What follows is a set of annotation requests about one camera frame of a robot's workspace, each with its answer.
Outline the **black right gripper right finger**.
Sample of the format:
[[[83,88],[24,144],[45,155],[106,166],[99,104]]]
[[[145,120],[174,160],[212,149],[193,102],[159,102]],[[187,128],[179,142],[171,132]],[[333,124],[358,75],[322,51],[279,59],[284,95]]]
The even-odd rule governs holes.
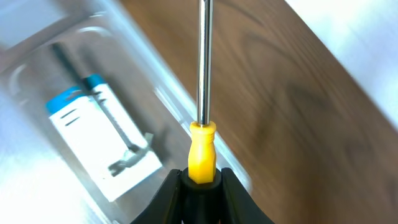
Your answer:
[[[221,224],[274,224],[230,168],[221,170]]]

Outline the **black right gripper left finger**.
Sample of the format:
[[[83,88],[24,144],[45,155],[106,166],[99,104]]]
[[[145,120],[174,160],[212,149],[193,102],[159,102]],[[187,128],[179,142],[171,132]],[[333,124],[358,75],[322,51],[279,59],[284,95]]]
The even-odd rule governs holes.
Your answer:
[[[150,204],[131,224],[182,224],[181,174],[181,170],[172,169]]]

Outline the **black yellow screwdriver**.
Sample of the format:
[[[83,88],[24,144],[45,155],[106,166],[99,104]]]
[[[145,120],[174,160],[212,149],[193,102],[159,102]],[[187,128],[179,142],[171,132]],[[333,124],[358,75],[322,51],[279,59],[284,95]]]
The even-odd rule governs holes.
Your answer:
[[[220,172],[216,169],[216,124],[210,121],[213,0],[199,1],[197,120],[190,125],[192,143],[183,172],[184,223],[218,223]]]

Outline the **small black-handled hammer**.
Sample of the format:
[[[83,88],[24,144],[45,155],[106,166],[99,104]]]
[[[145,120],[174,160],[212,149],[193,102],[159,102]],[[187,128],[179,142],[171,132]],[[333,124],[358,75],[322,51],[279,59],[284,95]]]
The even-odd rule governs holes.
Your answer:
[[[98,74],[82,78],[65,46],[56,42],[50,48],[71,79],[78,84],[82,92],[93,100],[95,106],[106,116],[127,147],[122,158],[111,164],[108,169],[113,177],[123,170],[137,164],[150,150],[152,134],[142,135],[135,122],[114,95],[106,81]]]

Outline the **blue white cardboard box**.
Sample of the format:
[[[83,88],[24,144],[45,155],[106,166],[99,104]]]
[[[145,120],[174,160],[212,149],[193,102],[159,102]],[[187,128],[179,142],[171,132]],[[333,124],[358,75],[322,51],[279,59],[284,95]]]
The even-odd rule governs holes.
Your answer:
[[[113,177],[108,167],[122,158],[127,147],[106,116],[80,87],[65,90],[45,106],[55,129],[110,202],[162,167],[150,146],[137,164]]]

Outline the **clear plastic container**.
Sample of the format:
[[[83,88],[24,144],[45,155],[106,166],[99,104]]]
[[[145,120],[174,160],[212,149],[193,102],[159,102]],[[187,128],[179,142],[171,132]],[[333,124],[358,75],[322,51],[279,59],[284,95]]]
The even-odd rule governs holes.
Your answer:
[[[81,76],[106,79],[162,167],[110,202],[55,129],[46,103]],[[193,101],[117,1],[1,2],[1,222],[130,223],[184,167]]]

